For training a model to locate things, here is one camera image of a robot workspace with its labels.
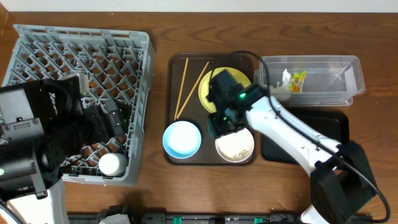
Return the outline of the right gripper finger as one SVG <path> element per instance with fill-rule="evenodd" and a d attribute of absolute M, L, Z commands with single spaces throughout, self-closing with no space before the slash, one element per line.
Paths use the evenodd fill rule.
<path fill-rule="evenodd" d="M 232 131 L 229 125 L 229 119 L 225 115 L 211 113 L 207 116 L 207 121 L 209 133 L 214 139 L 217 139 Z"/>
<path fill-rule="evenodd" d="M 247 124 L 244 119 L 229 117 L 228 127 L 231 132 L 236 133 L 244 128 L 247 128 Z"/>

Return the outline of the white bowl with food scraps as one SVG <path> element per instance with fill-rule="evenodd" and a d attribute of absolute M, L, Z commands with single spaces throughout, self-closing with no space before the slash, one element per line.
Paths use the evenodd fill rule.
<path fill-rule="evenodd" d="M 215 147 L 224 160 L 238 163 L 252 155 L 254 138 L 247 128 L 243 128 L 215 139 Z"/>

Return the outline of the light blue bowl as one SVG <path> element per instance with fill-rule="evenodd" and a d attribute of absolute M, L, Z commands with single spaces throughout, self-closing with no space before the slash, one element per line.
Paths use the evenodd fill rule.
<path fill-rule="evenodd" d="M 192 157 L 201 146 L 199 128 L 189 121 L 176 121 L 164 131 L 162 144 L 165 152 L 176 159 Z"/>

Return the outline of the wooden chopstick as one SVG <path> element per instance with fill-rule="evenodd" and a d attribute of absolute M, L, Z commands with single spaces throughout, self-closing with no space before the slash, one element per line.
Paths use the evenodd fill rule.
<path fill-rule="evenodd" d="M 180 106 L 180 100 L 181 100 L 181 96 L 182 96 L 183 85 L 184 85 L 184 81 L 185 81 L 185 75 L 186 75 L 186 72 L 187 72 L 188 63 L 189 63 L 189 58 L 186 58 L 185 66 L 184 66 L 184 69 L 183 69 L 182 80 L 181 80 L 181 83 L 180 83 L 180 89 L 179 89 L 179 93 L 178 93 L 178 98 L 177 98 L 177 105 L 176 105 L 176 109 L 175 109 L 174 120 L 177 119 L 177 115 L 178 115 L 178 109 L 179 109 L 179 106 Z"/>
<path fill-rule="evenodd" d="M 178 119 L 178 118 L 180 117 L 180 115 L 182 114 L 182 111 L 184 110 L 186 104 L 188 103 L 190 97 L 192 96 L 192 94 L 193 94 L 195 88 L 197 87 L 197 85 L 198 85 L 199 82 L 201 81 L 202 76 L 203 76 L 204 72 L 206 71 L 206 68 L 207 68 L 208 64 L 209 64 L 209 62 L 206 63 L 206 65 L 204 66 L 203 70 L 201 71 L 201 74 L 199 75 L 199 77 L 197 78 L 197 80 L 196 80 L 194 86 L 193 86 L 192 89 L 190 90 L 190 92 L 189 92 L 189 94 L 188 94 L 188 96 L 187 96 L 187 99 L 184 101 L 182 107 L 180 108 L 180 111 L 179 111 L 179 112 L 177 113 L 177 115 L 175 116 L 175 120 Z"/>

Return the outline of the white cup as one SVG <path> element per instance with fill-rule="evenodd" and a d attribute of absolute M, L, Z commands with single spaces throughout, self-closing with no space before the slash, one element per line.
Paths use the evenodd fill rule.
<path fill-rule="evenodd" d="M 109 177 L 123 175 L 126 171 L 128 161 L 125 155 L 120 153 L 109 153 L 103 155 L 98 163 L 100 171 Z"/>

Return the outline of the white tissue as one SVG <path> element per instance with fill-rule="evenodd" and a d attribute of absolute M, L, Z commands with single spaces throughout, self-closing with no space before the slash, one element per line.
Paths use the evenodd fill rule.
<path fill-rule="evenodd" d="M 291 97 L 290 82 L 292 81 L 291 74 L 285 69 L 282 72 L 282 83 L 277 82 L 277 86 L 270 86 L 270 91 L 279 101 L 289 100 Z"/>

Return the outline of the green snack wrapper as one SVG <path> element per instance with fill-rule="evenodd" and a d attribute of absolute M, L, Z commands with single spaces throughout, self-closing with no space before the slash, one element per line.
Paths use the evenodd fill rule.
<path fill-rule="evenodd" d="M 301 73 L 294 73 L 289 85 L 291 92 L 302 92 L 303 84 L 306 77 L 307 77 L 306 70 L 302 71 Z"/>

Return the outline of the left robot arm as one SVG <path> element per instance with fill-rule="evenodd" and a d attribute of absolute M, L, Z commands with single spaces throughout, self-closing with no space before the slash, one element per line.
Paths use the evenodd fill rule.
<path fill-rule="evenodd" d="M 8 222 L 67 223 L 62 163 L 129 130 L 130 106 L 84 107 L 79 76 L 1 88 L 1 211 Z"/>

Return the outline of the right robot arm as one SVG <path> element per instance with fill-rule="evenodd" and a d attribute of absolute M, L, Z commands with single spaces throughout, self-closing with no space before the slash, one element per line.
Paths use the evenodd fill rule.
<path fill-rule="evenodd" d="M 243 86 L 226 69 L 205 82 L 215 138 L 251 128 L 270 138 L 310 177 L 311 206 L 303 223 L 365 222 L 357 212 L 377 194 L 368 158 L 354 141 L 342 144 L 312 129 L 257 83 Z"/>

